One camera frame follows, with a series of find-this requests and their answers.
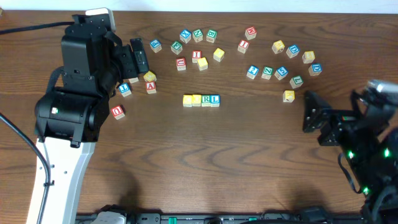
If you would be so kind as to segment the green R block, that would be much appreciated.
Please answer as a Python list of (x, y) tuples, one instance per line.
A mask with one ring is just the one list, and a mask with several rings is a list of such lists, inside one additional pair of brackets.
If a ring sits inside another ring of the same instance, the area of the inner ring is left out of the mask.
[(202, 95), (201, 96), (201, 106), (202, 107), (209, 107), (211, 106), (211, 96), (210, 95)]

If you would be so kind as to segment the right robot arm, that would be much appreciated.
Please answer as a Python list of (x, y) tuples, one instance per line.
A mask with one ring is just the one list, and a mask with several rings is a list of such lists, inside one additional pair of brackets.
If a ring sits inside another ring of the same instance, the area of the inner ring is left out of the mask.
[(351, 189), (365, 196), (365, 223), (397, 223), (397, 129), (383, 140), (397, 110), (397, 85), (370, 80), (362, 93), (352, 91), (351, 110), (335, 110), (314, 91), (304, 94), (303, 132), (320, 130), (321, 146), (339, 146), (339, 160)]

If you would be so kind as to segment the yellow O block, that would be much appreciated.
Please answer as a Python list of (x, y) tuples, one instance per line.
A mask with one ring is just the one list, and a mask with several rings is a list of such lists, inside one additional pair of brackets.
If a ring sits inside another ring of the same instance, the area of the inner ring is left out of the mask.
[(201, 106), (201, 97), (202, 97), (202, 95), (192, 95), (192, 106), (193, 107)]

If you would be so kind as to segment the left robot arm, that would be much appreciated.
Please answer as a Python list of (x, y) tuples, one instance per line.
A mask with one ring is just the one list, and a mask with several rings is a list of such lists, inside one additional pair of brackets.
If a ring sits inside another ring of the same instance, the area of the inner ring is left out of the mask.
[(73, 223), (84, 174), (109, 100), (128, 79), (149, 70), (140, 38), (123, 44), (111, 10), (75, 15), (62, 38), (63, 65), (35, 106), (39, 151), (28, 223)]

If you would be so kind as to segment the blue L block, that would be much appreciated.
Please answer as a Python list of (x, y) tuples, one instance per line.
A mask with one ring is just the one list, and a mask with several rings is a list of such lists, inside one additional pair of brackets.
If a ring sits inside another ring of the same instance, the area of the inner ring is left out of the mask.
[(210, 106), (211, 107), (219, 107), (221, 103), (220, 95), (211, 95), (210, 96)]

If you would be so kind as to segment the yellow C block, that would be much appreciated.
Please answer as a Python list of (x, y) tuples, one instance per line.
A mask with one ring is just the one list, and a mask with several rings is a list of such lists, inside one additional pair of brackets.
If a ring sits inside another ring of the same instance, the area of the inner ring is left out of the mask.
[(192, 107), (192, 95), (183, 95), (183, 107)]

